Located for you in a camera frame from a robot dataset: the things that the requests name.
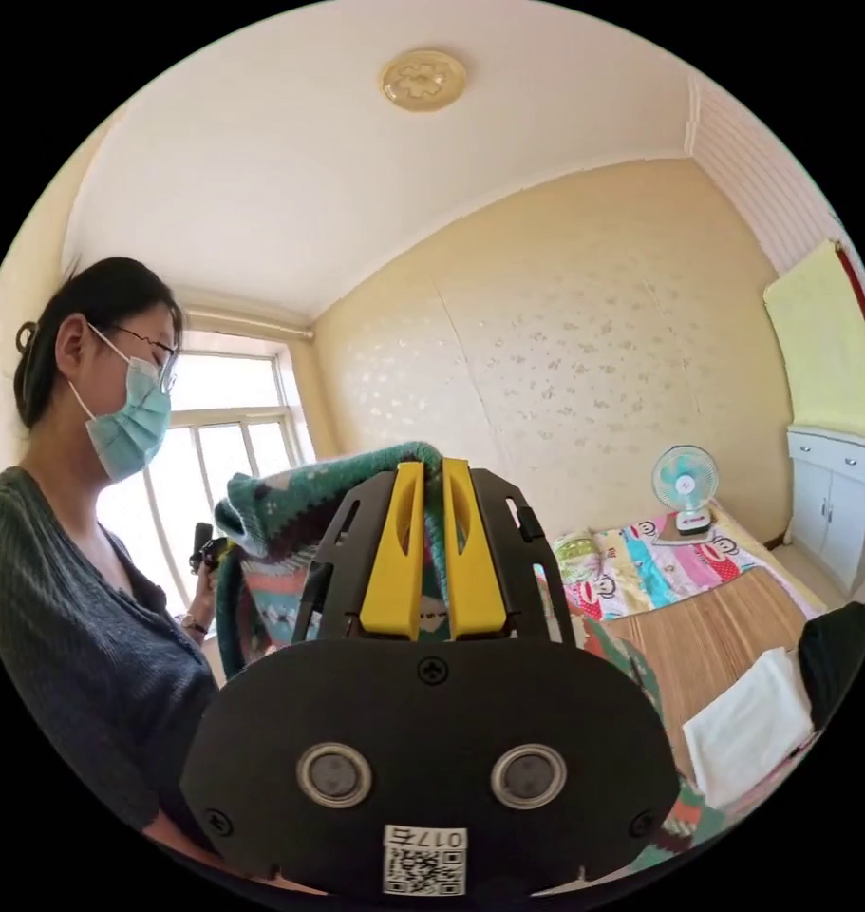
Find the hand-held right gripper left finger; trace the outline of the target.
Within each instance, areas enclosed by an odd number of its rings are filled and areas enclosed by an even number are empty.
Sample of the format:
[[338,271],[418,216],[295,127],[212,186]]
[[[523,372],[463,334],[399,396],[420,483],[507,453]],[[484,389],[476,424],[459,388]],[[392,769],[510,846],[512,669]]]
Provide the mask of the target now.
[[359,620],[376,637],[419,634],[424,564],[424,466],[397,467]]

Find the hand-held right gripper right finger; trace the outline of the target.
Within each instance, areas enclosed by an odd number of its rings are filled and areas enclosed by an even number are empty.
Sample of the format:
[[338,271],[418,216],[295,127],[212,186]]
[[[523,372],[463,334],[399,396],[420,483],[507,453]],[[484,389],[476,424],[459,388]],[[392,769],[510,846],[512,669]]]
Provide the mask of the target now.
[[469,464],[442,460],[446,601],[454,639],[494,637],[507,614]]

